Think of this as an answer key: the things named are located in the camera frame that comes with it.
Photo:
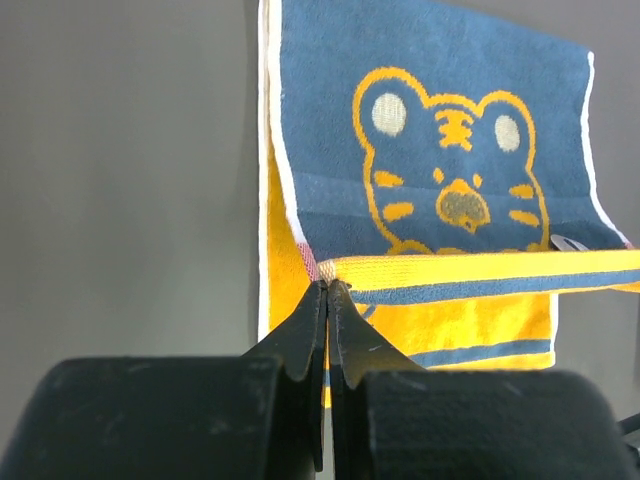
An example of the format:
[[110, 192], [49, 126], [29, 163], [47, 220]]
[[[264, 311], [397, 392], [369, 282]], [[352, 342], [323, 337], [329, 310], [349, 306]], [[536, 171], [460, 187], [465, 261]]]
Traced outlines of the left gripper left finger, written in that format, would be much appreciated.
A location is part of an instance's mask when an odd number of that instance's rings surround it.
[[240, 356], [74, 358], [39, 382], [5, 479], [312, 479], [323, 468], [327, 287]]

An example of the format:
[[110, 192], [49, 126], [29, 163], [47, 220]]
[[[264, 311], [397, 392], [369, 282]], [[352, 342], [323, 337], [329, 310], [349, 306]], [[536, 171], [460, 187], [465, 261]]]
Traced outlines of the orange mustard towel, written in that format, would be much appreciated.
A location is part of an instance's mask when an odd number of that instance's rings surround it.
[[427, 369], [546, 369], [558, 297], [637, 292], [593, 53], [434, 1], [258, 5], [259, 337], [309, 283]]

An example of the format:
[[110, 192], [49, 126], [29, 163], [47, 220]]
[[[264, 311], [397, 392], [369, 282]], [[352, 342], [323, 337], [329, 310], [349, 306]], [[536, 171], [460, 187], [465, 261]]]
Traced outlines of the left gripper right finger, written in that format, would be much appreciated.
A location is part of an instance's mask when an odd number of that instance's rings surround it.
[[635, 479], [600, 391], [565, 371], [427, 370], [328, 290], [339, 479]]

